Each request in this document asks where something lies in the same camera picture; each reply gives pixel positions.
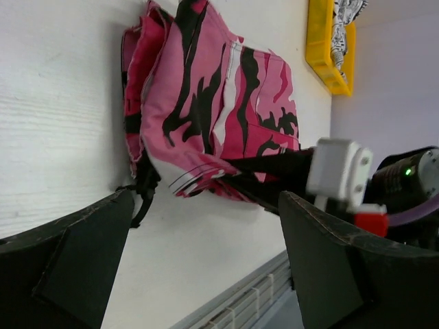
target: cable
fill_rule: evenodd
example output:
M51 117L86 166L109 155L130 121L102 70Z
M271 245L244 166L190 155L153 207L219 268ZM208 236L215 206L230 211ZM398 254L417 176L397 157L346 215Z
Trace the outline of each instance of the cable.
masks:
M422 219L437 210L439 210L439 194L410 210L389 215L390 226L396 227L413 223L414 221L418 221L419 219Z

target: yellow plastic bin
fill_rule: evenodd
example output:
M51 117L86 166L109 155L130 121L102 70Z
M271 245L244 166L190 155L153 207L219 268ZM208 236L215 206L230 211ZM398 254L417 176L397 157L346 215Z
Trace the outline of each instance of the yellow plastic bin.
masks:
M344 56L343 79L331 59L334 0L309 0L307 49L305 58L334 95L351 96L354 87L355 24L346 26L348 53Z

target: yellow basket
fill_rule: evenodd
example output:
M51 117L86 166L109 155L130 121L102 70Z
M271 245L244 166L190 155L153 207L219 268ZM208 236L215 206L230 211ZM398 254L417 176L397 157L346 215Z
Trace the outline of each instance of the yellow basket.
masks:
M309 0L307 50L305 58L334 95L352 96L355 63L355 24L346 26L348 53L344 56L344 81L331 59L334 0Z

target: red component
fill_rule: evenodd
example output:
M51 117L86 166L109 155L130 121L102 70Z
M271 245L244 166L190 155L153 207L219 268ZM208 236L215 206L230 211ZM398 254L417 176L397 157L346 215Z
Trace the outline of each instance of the red component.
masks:
M387 214L356 214L354 224L365 231L385 237L389 228L389 217Z

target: black and white cloth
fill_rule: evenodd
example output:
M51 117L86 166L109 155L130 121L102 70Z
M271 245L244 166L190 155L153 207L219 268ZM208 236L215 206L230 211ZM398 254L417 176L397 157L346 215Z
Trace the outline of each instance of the black and white cloth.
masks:
M342 72L344 56L348 52L345 26L351 24L367 5L368 0L335 0L334 3L331 58L345 80L346 75Z

